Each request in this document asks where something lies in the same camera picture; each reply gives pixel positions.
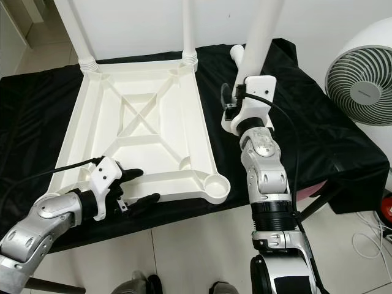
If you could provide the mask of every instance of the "white cable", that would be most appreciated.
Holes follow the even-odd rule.
[[[385,265],[386,273],[387,273],[388,277],[390,278],[390,281],[392,282],[392,277],[391,277],[390,269],[389,269],[389,267],[388,267],[388,264],[386,263],[386,259],[385,259],[384,252],[383,252],[383,249],[382,249],[382,248],[383,248],[383,244],[382,244],[382,241],[383,241],[383,230],[382,230],[382,228],[387,228],[387,229],[389,229],[389,230],[392,230],[392,229],[389,228],[389,227],[387,227],[386,225],[382,225],[381,220],[380,220],[379,216],[377,216],[377,215],[375,215],[377,224],[372,223],[372,222],[369,222],[369,221],[368,221],[367,219],[365,219],[365,217],[364,217],[362,214],[360,214],[360,213],[356,213],[356,215],[360,218],[361,222],[364,223],[364,224],[366,224],[366,225],[373,231],[373,233],[376,235],[376,237],[380,239],[380,244],[378,244],[376,241],[374,241],[374,240],[373,240],[369,235],[367,235],[367,234],[364,234],[364,233],[355,233],[355,234],[353,234],[352,239],[351,239],[351,242],[352,242],[352,245],[353,245],[353,248],[354,248],[355,252],[356,252],[357,254],[359,254],[360,256],[362,256],[362,257],[364,257],[364,258],[368,258],[368,259],[375,259],[375,258],[377,258],[378,256],[381,255],[382,260],[383,260],[384,265]],[[357,236],[363,236],[363,237],[369,239],[370,241],[372,241],[373,244],[378,248],[378,250],[379,250],[378,253],[376,253],[375,255],[366,255],[366,254],[361,253],[361,252],[358,250],[358,248],[356,247],[356,244],[355,244],[355,238],[356,238]],[[388,250],[387,248],[385,248],[385,250],[386,250],[386,251],[389,253],[389,255],[392,257],[391,252],[389,252],[389,250]]]

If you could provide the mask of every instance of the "black cloth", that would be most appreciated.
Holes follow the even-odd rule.
[[[60,237],[53,251],[249,203],[238,137],[221,128],[221,85],[232,85],[237,73],[230,58],[230,48],[230,45],[198,48],[196,72],[217,169],[232,187],[227,200],[221,205],[212,205],[202,199],[158,203],[136,219],[87,221]],[[99,63],[179,58],[180,52],[169,52]],[[388,159],[298,67],[294,44],[283,39],[274,40],[263,73],[277,78],[274,101],[293,119],[300,133],[299,188],[328,179],[342,187],[330,201],[336,213],[376,209],[388,174]],[[0,199],[15,181],[54,168],[82,79],[78,65],[1,79]],[[270,115],[292,185],[293,132],[278,112],[271,110]],[[5,209],[0,212],[1,234],[28,213],[34,200],[46,191],[50,178],[35,179],[12,191],[5,201]]]

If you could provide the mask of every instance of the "white fan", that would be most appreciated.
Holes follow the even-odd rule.
[[[346,44],[327,71],[325,88],[392,162],[392,18]],[[392,190],[392,177],[387,188]]]

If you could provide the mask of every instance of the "black cable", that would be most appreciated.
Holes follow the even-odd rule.
[[[298,135],[298,131],[294,125],[294,122],[292,119],[287,115],[287,113],[281,109],[279,106],[276,104],[268,101],[267,99],[264,99],[260,96],[256,96],[253,94],[249,93],[244,93],[245,97],[249,97],[251,99],[258,100],[260,102],[266,103],[268,106],[275,108],[276,110],[279,110],[282,115],[287,119],[289,124],[291,125],[293,132],[294,132],[294,137],[295,137],[295,169],[294,169],[294,180],[293,180],[293,190],[292,190],[292,206],[293,210],[296,211],[296,193],[297,193],[297,188],[298,188],[298,169],[300,166],[300,136]]]
[[[299,169],[299,165],[300,165],[300,136],[298,135],[298,131],[297,131],[297,129],[296,129],[292,119],[279,106],[277,106],[276,104],[274,104],[274,103],[272,103],[272,102],[270,102],[270,101],[268,101],[268,100],[266,100],[266,99],[264,99],[262,97],[259,97],[259,96],[253,95],[253,94],[245,93],[244,95],[245,95],[245,97],[249,97],[251,99],[255,99],[257,101],[261,101],[261,102],[267,104],[268,106],[273,107],[276,110],[279,110],[282,113],[282,115],[287,119],[287,121],[290,123],[290,125],[291,125],[291,127],[293,129],[293,132],[294,132],[294,135],[295,135],[295,149],[296,149],[296,153],[295,153],[294,182],[293,182],[293,191],[292,191],[292,206],[293,206],[294,212],[296,212],[296,193],[297,193],[297,188],[298,188],[298,169]],[[302,234],[304,234],[304,237],[307,240],[305,229],[302,226],[301,220],[298,217],[296,217],[296,222],[298,224],[299,230],[301,231]],[[312,265],[312,268],[313,268],[313,272],[314,272],[314,276],[315,276],[315,280],[316,280],[316,285],[320,289],[322,294],[329,294],[328,291],[325,290],[323,282],[321,281],[319,270],[317,269],[317,265],[316,265],[316,262],[314,260],[314,255],[313,255],[312,249],[311,249],[310,245],[308,247],[309,247],[310,253],[312,255],[310,257],[310,261],[311,261],[311,265]]]
[[[54,170],[48,170],[45,171],[43,173],[38,173],[36,175],[32,175],[32,176],[28,176],[27,178],[21,179],[20,181],[15,182],[13,185],[11,185],[7,191],[4,193],[4,195],[2,196],[2,199],[0,199],[0,217],[2,216],[2,212],[4,210],[4,207],[6,205],[6,201],[11,193],[12,190],[14,190],[14,188],[16,188],[17,186],[19,186],[20,184],[23,184],[25,182],[28,182],[32,179],[36,179],[39,178],[41,176],[45,176],[45,175],[50,175],[53,173],[58,173],[58,172],[62,172],[64,170],[70,170],[71,168],[75,168],[75,167],[81,167],[82,165],[85,164],[99,164],[99,162],[102,160],[103,157],[95,157],[92,159],[88,159],[82,162],[79,162],[77,164],[71,164],[71,165],[66,165],[65,167],[59,167],[59,168],[55,168]]]

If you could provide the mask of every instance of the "white floor tile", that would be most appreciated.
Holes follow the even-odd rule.
[[[335,215],[326,206],[304,226],[330,293],[359,294],[388,282],[381,258],[368,260],[353,250],[353,233],[372,233],[354,214]],[[240,293],[252,293],[249,263],[256,255],[252,229],[249,206],[154,228],[157,272],[165,292],[207,293],[220,280]],[[375,252],[365,239],[358,240],[358,247],[367,254]]]
[[[309,203],[308,200],[299,202],[298,207],[304,207],[307,202]],[[359,221],[356,214],[334,214],[327,205],[306,219],[303,225],[322,281],[330,293],[364,293],[389,282],[381,257],[369,260],[360,257],[353,250],[354,233],[374,236],[372,231]],[[358,237],[356,241],[362,253],[377,253],[377,248],[369,240]],[[392,258],[386,258],[392,268]]]
[[[70,42],[36,46],[28,53],[25,63],[19,69],[19,74],[67,66],[70,53]]]
[[[70,54],[70,56],[69,56],[69,64],[70,64],[70,65],[72,65],[72,64],[77,64],[78,62],[79,62],[78,56],[77,56],[77,54],[76,54],[76,52],[75,52],[75,49],[72,47],[72,49],[71,49],[71,54]]]
[[[135,270],[146,276],[156,272],[150,230],[50,254],[34,277],[85,287],[87,294],[108,294]]]
[[[52,1],[48,2],[48,13],[43,23],[34,23],[27,35],[32,48],[51,43],[70,42],[61,17]]]
[[[385,285],[383,287],[377,288],[373,291],[367,292],[366,294],[391,294],[392,284]]]
[[[157,272],[166,294],[207,294],[216,281],[252,293],[249,263],[250,206],[183,220],[153,229]]]

